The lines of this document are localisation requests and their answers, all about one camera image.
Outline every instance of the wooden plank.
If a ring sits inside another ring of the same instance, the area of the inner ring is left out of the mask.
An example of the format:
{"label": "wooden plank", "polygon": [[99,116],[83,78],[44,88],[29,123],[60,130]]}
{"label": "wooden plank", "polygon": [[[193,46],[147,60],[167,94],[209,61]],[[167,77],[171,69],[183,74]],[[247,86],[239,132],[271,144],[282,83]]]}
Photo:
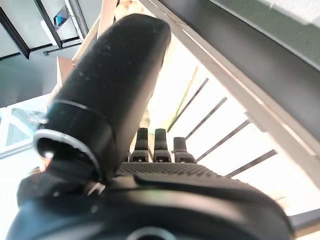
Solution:
{"label": "wooden plank", "polygon": [[91,41],[95,38],[95,36],[98,32],[98,28],[99,28],[99,21],[100,21],[100,15],[95,20],[95,22],[92,25],[92,27],[90,28],[88,34],[85,36],[84,41],[79,46],[78,50],[76,51],[75,55],[73,56],[72,61],[74,64],[77,64],[77,62],[82,57],[82,55],[86,51],[87,47],[91,43]]}
{"label": "wooden plank", "polygon": [[320,237],[320,209],[315,209],[289,217],[295,231],[295,237],[302,239],[319,239]]}
{"label": "wooden plank", "polygon": [[62,88],[63,84],[67,80],[68,75],[74,69],[74,62],[70,58],[65,58],[62,56],[56,57],[56,85],[51,91],[50,96],[46,102],[48,106],[52,99],[57,95],[59,90]]}
{"label": "wooden plank", "polygon": [[117,2],[117,0],[102,0],[97,37],[101,36],[114,23]]}

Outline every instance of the textured black grip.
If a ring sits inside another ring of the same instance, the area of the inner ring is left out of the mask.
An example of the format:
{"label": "textured black grip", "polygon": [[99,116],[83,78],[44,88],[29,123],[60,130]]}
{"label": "textured black grip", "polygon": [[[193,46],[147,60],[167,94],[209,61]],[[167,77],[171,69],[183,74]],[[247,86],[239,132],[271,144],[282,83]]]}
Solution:
{"label": "textured black grip", "polygon": [[128,154],[170,39],[169,25],[147,15],[129,15],[109,28],[55,97],[34,135],[38,152],[68,144],[89,156],[100,181],[110,180]]}

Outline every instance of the dark surface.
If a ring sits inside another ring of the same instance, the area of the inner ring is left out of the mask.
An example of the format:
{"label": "dark surface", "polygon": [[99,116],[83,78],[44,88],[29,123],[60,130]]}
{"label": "dark surface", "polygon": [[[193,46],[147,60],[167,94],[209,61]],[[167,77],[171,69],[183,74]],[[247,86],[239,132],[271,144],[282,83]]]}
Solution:
{"label": "dark surface", "polygon": [[209,0],[160,2],[320,140],[319,71]]}
{"label": "dark surface", "polygon": [[130,155],[130,162],[148,162],[148,150],[134,150]]}
{"label": "dark surface", "polygon": [[174,152],[187,152],[186,139],[184,137],[176,136],[173,138]]}
{"label": "dark surface", "polygon": [[163,128],[157,128],[154,132],[154,150],[168,150],[167,133]]}

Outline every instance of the black frame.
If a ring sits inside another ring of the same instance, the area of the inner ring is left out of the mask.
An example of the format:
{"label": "black frame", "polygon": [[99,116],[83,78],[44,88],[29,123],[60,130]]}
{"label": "black frame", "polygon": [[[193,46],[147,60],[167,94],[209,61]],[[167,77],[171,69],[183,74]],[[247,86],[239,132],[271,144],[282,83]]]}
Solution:
{"label": "black frame", "polygon": [[55,27],[54,27],[53,23],[51,22],[50,17],[48,15],[44,5],[42,4],[41,0],[33,0],[33,1],[35,3],[36,7],[38,8],[45,24],[48,26],[49,31],[51,32],[54,40],[56,41],[57,46],[61,49],[62,48],[62,41],[61,41],[58,33],[56,32]]}
{"label": "black frame", "polygon": [[4,10],[0,7],[0,23],[9,34],[13,40],[16,47],[19,49],[20,53],[25,56],[26,59],[29,59],[30,48],[27,46],[26,42],[20,36],[15,26],[9,20],[8,16],[5,14]]}

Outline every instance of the robotic hand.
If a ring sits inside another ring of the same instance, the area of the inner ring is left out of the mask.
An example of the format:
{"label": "robotic hand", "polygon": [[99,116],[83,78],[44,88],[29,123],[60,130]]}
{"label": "robotic hand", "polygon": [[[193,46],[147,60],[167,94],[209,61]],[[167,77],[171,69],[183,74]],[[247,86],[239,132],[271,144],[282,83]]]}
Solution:
{"label": "robotic hand", "polygon": [[53,158],[21,182],[8,240],[293,239],[272,199],[194,163],[183,138],[173,163],[158,130],[147,162],[140,129],[128,162],[170,37],[162,20],[132,14],[83,57],[35,132],[36,151]]}

